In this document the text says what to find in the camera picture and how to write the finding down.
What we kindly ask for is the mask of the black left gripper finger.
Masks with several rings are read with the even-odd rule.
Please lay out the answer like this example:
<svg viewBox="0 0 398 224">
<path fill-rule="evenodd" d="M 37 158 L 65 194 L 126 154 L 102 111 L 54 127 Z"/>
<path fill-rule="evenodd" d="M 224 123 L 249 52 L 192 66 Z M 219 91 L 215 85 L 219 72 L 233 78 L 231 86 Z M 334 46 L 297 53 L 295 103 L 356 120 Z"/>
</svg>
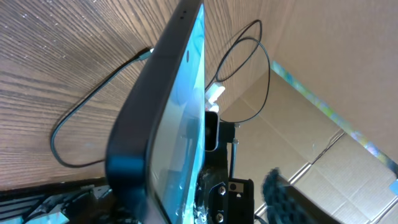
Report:
<svg viewBox="0 0 398 224">
<path fill-rule="evenodd" d="M 340 224 L 272 169 L 265 177 L 262 195 L 270 224 Z"/>
</svg>

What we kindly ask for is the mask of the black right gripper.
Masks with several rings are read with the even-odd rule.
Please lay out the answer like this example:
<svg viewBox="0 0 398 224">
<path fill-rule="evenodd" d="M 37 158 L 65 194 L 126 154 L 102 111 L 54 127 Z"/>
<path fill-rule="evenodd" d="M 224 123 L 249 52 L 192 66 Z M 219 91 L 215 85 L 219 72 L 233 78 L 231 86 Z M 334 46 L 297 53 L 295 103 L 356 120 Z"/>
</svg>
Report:
<svg viewBox="0 0 398 224">
<path fill-rule="evenodd" d="M 205 163 L 197 180 L 195 223 L 254 223 L 254 183 L 233 177 L 238 141 L 235 125 L 221 122 L 215 143 L 205 152 Z"/>
</svg>

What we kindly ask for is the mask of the Samsung Galaxy smartphone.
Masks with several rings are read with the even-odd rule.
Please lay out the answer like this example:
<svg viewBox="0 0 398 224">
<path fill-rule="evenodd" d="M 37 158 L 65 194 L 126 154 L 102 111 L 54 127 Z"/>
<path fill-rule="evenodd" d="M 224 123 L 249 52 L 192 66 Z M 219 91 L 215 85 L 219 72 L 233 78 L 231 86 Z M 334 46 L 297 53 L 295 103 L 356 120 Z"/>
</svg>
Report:
<svg viewBox="0 0 398 224">
<path fill-rule="evenodd" d="M 105 173 L 142 223 L 193 223 L 205 154 L 205 6 L 180 1 L 109 136 Z"/>
</svg>

